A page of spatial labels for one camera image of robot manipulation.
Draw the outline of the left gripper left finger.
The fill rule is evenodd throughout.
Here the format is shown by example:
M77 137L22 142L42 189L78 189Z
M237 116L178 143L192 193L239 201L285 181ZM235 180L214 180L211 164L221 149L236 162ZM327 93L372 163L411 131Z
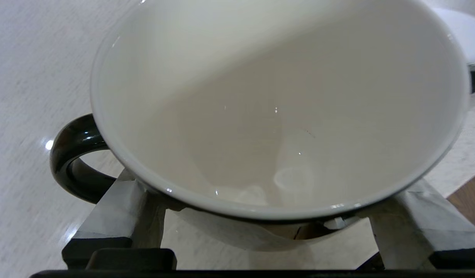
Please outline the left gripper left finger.
M127 171L107 190L62 250L69 270L171 271L161 248L166 206Z

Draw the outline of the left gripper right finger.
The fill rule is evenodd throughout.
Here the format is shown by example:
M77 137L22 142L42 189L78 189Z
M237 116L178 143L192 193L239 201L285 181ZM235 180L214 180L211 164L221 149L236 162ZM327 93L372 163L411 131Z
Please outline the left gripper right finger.
M475 269L475 226L425 180L368 208L388 270Z

